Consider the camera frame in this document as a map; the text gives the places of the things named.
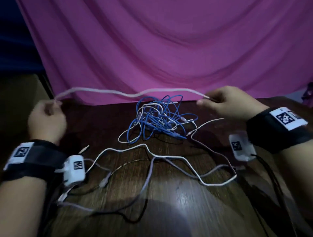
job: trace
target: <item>blue cable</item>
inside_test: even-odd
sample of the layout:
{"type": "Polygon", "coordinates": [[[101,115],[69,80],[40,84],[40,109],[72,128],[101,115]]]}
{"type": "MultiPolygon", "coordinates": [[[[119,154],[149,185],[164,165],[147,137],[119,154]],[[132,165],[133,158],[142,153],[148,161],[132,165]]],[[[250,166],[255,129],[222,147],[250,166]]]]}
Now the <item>blue cable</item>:
{"type": "Polygon", "coordinates": [[[144,140],[148,140],[154,133],[164,133],[169,136],[175,137],[177,139],[186,139],[186,130],[184,126],[182,125],[179,120],[182,121],[182,116],[188,115],[188,116],[194,116],[195,118],[189,119],[188,123],[191,123],[193,121],[196,121],[198,119],[198,116],[193,113],[183,113],[179,114],[179,107],[182,102],[182,95],[175,95],[170,97],[169,95],[164,96],[161,100],[158,100],[155,97],[147,96],[142,98],[138,101],[136,104],[136,114],[137,118],[135,118],[131,124],[128,127],[127,131],[127,142],[129,144],[133,144],[138,141],[138,139],[142,136],[144,140]],[[178,101],[178,105],[174,104],[172,102],[172,99],[175,97],[181,97],[181,99],[178,101]],[[140,103],[142,103],[144,100],[152,100],[151,102],[145,104],[145,106],[149,106],[149,104],[158,104],[158,105],[151,105],[153,108],[141,108],[140,103]],[[169,109],[169,104],[173,104],[175,107],[175,112],[171,112],[169,109]],[[136,137],[133,141],[130,141],[129,139],[129,133],[133,126],[139,125],[141,127],[138,137],[136,137]],[[175,132],[173,129],[175,126],[181,127],[183,134],[179,134],[175,132]]]}

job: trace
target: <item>hand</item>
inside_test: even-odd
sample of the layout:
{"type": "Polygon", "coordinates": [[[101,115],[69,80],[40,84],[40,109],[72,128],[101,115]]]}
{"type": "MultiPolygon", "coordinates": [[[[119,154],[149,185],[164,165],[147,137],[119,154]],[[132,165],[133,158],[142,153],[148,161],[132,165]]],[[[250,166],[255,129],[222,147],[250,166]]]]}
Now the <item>hand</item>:
{"type": "Polygon", "coordinates": [[[197,105],[213,109],[220,116],[228,119],[247,121],[269,108],[239,88],[233,86],[224,86],[214,91],[207,92],[205,95],[220,103],[208,99],[201,99],[197,101],[197,105]]]}
{"type": "Polygon", "coordinates": [[[28,132],[31,139],[40,139],[59,144],[66,130],[66,118],[61,102],[41,100],[28,118],[28,132]]]}

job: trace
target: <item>forearm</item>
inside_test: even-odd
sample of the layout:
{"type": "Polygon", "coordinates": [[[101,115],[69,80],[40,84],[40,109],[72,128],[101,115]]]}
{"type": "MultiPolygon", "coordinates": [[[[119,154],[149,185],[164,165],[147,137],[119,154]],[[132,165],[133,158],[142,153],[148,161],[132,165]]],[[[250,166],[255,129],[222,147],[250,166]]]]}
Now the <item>forearm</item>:
{"type": "Polygon", "coordinates": [[[0,230],[10,237],[37,235],[46,182],[34,177],[3,182],[0,186],[0,230]]]}
{"type": "Polygon", "coordinates": [[[313,140],[282,150],[275,162],[296,203],[313,211],[313,140]]]}

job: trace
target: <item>wooden table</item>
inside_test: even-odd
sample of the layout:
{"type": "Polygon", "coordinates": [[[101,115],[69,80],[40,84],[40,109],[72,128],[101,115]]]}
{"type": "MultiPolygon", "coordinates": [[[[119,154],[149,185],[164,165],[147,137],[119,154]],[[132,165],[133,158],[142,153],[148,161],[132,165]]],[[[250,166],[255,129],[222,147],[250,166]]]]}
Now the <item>wooden table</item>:
{"type": "MultiPolygon", "coordinates": [[[[312,110],[289,99],[272,98],[264,99],[262,102],[270,106],[287,106],[313,122],[313,116],[310,114],[312,110]]],[[[84,157],[95,159],[108,147],[126,149],[145,143],[155,154],[184,156],[200,174],[206,173],[217,164],[226,164],[223,157],[208,152],[190,140],[181,141],[164,134],[147,141],[139,140],[134,145],[119,143],[118,136],[128,128],[136,116],[135,105],[135,103],[128,103],[85,106],[72,102],[65,103],[63,110],[67,116],[68,132],[62,141],[62,147],[68,153],[74,154],[86,145],[90,145],[84,157]]],[[[199,110],[195,102],[183,102],[180,113],[197,114],[199,116],[197,125],[218,118],[212,111],[199,110]]],[[[193,129],[192,124],[187,124],[185,127],[187,131],[193,129]]],[[[237,130],[245,130],[245,124],[220,120],[201,128],[195,138],[214,151],[229,157],[233,165],[240,165],[234,160],[228,141],[229,134],[237,130]]],[[[277,173],[271,156],[266,152],[263,152],[263,155],[277,173]]],[[[151,155],[148,156],[144,148],[123,153],[111,151],[103,155],[98,163],[114,170],[125,162],[148,157],[151,158],[151,155]]],[[[67,201],[93,209],[113,210],[121,207],[140,191],[149,163],[140,161],[129,164],[117,171],[104,189],[98,189],[85,196],[69,196],[67,201]]],[[[189,171],[182,162],[175,163],[189,171]]],[[[265,171],[256,160],[250,162],[250,167],[256,170],[256,177],[268,181],[265,171]]],[[[232,175],[230,169],[221,169],[204,178],[204,181],[221,183],[232,175]]],[[[73,192],[82,192],[96,186],[104,176],[103,170],[92,169],[88,183],[73,192]]],[[[266,236],[261,221],[269,236],[276,236],[262,217],[258,219],[248,198],[251,198],[248,189],[243,188],[243,185],[236,181],[223,187],[205,187],[169,164],[158,162],[154,164],[146,193],[136,204],[122,211],[123,214],[89,217],[89,214],[84,211],[63,207],[53,221],[49,233],[51,236],[68,237],[266,236]]],[[[257,203],[262,204],[260,201],[262,198],[258,198],[257,203]]]]}

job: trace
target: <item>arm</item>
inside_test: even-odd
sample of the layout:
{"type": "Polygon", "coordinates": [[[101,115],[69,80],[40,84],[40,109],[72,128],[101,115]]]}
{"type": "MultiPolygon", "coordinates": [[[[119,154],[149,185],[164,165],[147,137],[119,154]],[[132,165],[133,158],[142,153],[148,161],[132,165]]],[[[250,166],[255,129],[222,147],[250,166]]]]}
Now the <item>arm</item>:
{"type": "MultiPolygon", "coordinates": [[[[197,105],[228,119],[246,122],[269,108],[236,87],[222,87],[206,95],[220,103],[202,99],[197,105]]],[[[313,210],[313,140],[284,149],[274,158],[297,204],[313,210]]]]}
{"type": "MultiPolygon", "coordinates": [[[[58,144],[66,130],[60,103],[40,101],[28,119],[31,139],[58,144]]],[[[0,236],[36,236],[44,204],[46,182],[23,177],[0,186],[0,236]]]]}

